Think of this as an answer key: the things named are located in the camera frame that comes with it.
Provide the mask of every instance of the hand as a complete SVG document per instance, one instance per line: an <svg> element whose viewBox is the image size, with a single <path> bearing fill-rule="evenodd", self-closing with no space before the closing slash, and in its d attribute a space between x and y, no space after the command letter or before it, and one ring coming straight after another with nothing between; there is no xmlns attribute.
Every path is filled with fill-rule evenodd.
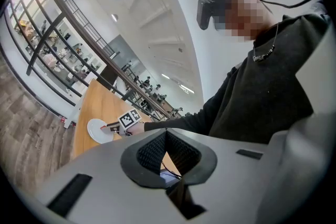
<svg viewBox="0 0 336 224"><path fill-rule="evenodd" d="M145 131L145 124L141 122L138 122L132 127L129 127L127 129L127 132L131 133L132 135L141 134L144 131Z"/></svg>

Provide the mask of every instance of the white plate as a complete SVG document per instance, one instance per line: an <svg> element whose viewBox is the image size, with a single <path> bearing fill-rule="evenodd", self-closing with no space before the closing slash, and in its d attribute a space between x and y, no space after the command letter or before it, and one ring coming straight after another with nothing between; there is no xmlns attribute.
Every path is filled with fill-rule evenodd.
<svg viewBox="0 0 336 224"><path fill-rule="evenodd" d="M100 119L92 119L88 122L87 127L89 135L93 140L95 140L99 144L104 144L113 141L113 133L106 134L102 130L100 130L100 128L104 125L106 125L106 122Z"/></svg>

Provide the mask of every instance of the wooden floor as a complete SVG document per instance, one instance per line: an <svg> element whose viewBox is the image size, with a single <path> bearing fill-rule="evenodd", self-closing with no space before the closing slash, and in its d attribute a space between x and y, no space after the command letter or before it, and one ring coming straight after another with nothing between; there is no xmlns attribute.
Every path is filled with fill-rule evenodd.
<svg viewBox="0 0 336 224"><path fill-rule="evenodd" d="M8 180L34 193L69 162L74 132L25 90L0 53L0 165Z"/></svg>

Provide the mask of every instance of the railing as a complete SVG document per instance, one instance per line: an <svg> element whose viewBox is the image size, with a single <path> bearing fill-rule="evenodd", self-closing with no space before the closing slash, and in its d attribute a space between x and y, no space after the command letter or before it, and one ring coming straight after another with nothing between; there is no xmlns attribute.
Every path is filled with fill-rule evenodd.
<svg viewBox="0 0 336 224"><path fill-rule="evenodd" d="M18 44L16 38L13 35L13 30L10 29L11 28L11 21L10 21L10 16L8 14L8 11L6 10L5 12L5 19L6 19L6 24L7 24L7 28L8 31L15 43L15 46L17 47L17 49L19 50L20 54L23 56L23 58L25 59L25 61L28 63L28 68L27 68L27 75L30 75L31 72L33 71L36 75L39 76L39 78L46 84L48 85L53 92L55 92L56 94L58 94L62 99L64 99L65 101L67 101L69 104L75 106L75 103L73 102L73 100L70 100L66 95L62 94L61 92L59 92L59 90L57 90L54 86L52 86L47 80L46 78L44 78L43 74L41 74L40 72L37 71L37 69L35 68L36 60L39 59L39 61L42 63L42 65L50 72L50 74L56 78L63 86L66 87L66 89L69 89L69 91L71 91L72 93L74 93L75 95L77 95L78 97L81 97L81 93L78 92L77 90L75 90L73 87L71 87L69 85L69 83L65 82L59 75L57 72L55 72L52 68L49 67L49 65L47 65L45 63L45 61L43 60L42 56L41 56L41 49L45 48L48 52L50 52L59 63L61 63L64 68L66 68L70 74L72 74L78 81L80 81L84 86L88 87L89 84L78 75L77 72L75 72L71 67L69 67L67 65L67 63L57 55L57 53L53 50L53 48L49 45L49 43L47 42L47 38L49 38L51 33L56 33L56 35L58 36L58 38L64 43L64 45L68 48L68 50L72 53L72 55L74 55L80 62L81 64L86 67L90 72L92 72L95 76L97 76L99 79L101 79L102 81L104 81L111 90L113 90L114 92L118 93L119 95L121 95L122 100L127 100L129 101L132 106L138 108L140 111L142 111L143 113L145 113L146 115L149 115L151 117L153 117L155 120L159 121L159 120L163 120L164 118L170 118L170 115L164 111L156 102L154 102L151 98L151 94L150 92L144 88L145 92L147 92L147 94L149 94L149 96L143 92L142 89L140 89L140 87L138 85L136 85L133 80L130 80L128 78L128 76L126 74L124 74L123 71L121 71L113 62L112 60L109 58L111 52L114 53L114 51L108 51L108 50L104 50L104 47L101 47L102 44L106 44L106 42L103 40L103 38L101 38L101 36L98 34L98 32L93 28L93 26L91 26L91 24L89 23L89 21L86 19L86 17L84 16L84 14L82 14L82 12L78 9L77 7L77 13L76 15L74 13L71 13L71 16L75 17L75 20L73 20L73 17L70 17L69 15L69 10L66 10L63 6L61 6L61 13L59 14L59 16L52 21L50 19L50 17L48 16L48 14L46 13L46 11L44 10L44 7L42 5L42 3L40 3L39 0L35 0L40 11L42 12L42 14L44 15L45 19L49 22L50 26L45 30L44 33L41 33L41 31L39 30L38 26L35 24L31 14L29 13L25 3L23 0L19 0L18 5L22 5L24 11L23 13L26 14L26 16L28 17L34 31L37 34L36 39L39 40L38 44L36 47L34 47L34 45L32 44L31 39L28 38L28 36L26 35L23 27L21 26L20 22L19 22L19 18L16 15L15 9L13 7L13 3L12 0L9 0L9 6L12 9L12 14L13 14L13 18L15 20L16 26L18 27L19 32L21 33L21 35L23 36L25 42L27 43L27 47L29 48L29 50L32 52L32 56L31 59L29 60L28 57L26 56L26 54L23 52L23 49L20 47L20 45ZM121 77L123 79L123 81L125 82L125 84L129 87L129 91L126 94L123 94L122 92L120 92L118 89L116 89L115 87L113 87L113 85L107 81L104 77L102 77L99 73L96 72L96 70L90 65L87 64L87 62L85 60L83 60L78 54L77 52L68 44L68 42L65 40L65 38L63 37L63 35L59 32L59 30L57 29L57 26L59 25L59 23L64 19L67 18L70 23L72 24L72 26L74 27L74 29L81 34L82 38L84 38L84 41L94 50L94 52L96 52L96 54L98 54L98 56L100 58L102 58L102 60L104 60L104 62L109 65L110 67L112 67L116 73L119 75L119 77ZM83 22L85 22L84 25L74 25L78 24L78 20L82 19ZM83 29L85 29L90 36L86 36L85 33L82 32L82 29L80 28L82 27ZM142 106L141 103L139 103L139 100L136 100L134 97L140 97L140 99L142 100L141 102L146 102L147 104L150 105L151 109L153 109L153 111L150 109L147 109L147 106Z"/></svg>

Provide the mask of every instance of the wooden table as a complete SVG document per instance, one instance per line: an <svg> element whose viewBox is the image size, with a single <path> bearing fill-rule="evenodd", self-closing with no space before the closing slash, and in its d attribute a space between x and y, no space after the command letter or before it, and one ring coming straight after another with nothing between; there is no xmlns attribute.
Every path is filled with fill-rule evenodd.
<svg viewBox="0 0 336 224"><path fill-rule="evenodd" d="M80 109L75 130L72 158L76 158L90 148L99 145L99 143L90 137L87 130L87 124L91 119L101 119L106 123L116 122L121 114L132 108L131 105L118 98L97 80L92 80L85 93ZM149 116L141 111L138 112L141 115L142 121L151 122ZM114 134L113 140L118 139L121 139L121 136ZM168 153L165 154L163 163L169 170L179 174Z"/></svg>

